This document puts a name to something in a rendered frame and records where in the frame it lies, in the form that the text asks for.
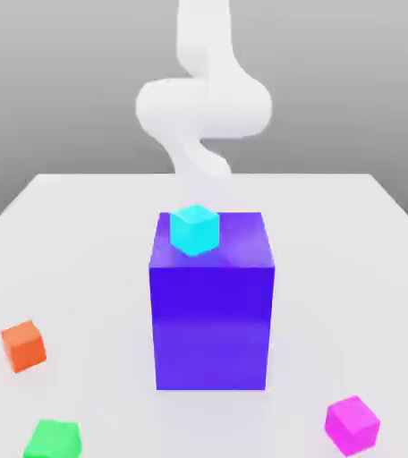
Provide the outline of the small green cube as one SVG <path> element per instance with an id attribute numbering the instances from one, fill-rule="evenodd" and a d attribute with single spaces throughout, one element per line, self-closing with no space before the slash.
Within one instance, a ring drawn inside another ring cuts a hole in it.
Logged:
<path id="1" fill-rule="evenodd" d="M 40 420 L 22 458 L 81 458 L 80 428 L 76 422 Z"/>

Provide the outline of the small magenta cube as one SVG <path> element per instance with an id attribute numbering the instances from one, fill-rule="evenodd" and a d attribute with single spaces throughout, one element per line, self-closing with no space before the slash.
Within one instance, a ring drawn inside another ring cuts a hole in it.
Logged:
<path id="1" fill-rule="evenodd" d="M 325 431 L 345 457 L 373 447 L 379 428 L 380 419 L 358 395 L 327 407 Z"/>

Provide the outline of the small orange cube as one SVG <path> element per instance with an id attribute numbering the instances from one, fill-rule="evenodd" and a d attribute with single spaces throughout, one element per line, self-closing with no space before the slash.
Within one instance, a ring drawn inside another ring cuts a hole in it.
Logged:
<path id="1" fill-rule="evenodd" d="M 1 332 L 4 351 L 14 373 L 19 373 L 47 359 L 44 339 L 32 320 Z"/>

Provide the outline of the small cyan cube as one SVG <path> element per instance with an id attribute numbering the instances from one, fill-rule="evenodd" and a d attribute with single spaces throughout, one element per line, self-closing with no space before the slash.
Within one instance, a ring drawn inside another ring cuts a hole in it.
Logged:
<path id="1" fill-rule="evenodd" d="M 218 213 L 201 205 L 192 205 L 171 212 L 169 220 L 170 243 L 187 256 L 198 256 L 219 245 Z"/>

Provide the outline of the large purple box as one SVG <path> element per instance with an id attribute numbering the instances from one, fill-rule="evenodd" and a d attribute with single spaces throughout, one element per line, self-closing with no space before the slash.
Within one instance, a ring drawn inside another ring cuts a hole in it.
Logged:
<path id="1" fill-rule="evenodd" d="M 188 257 L 160 214 L 149 261 L 159 390 L 266 386 L 275 261 L 263 216 L 223 213 L 220 243 Z"/>

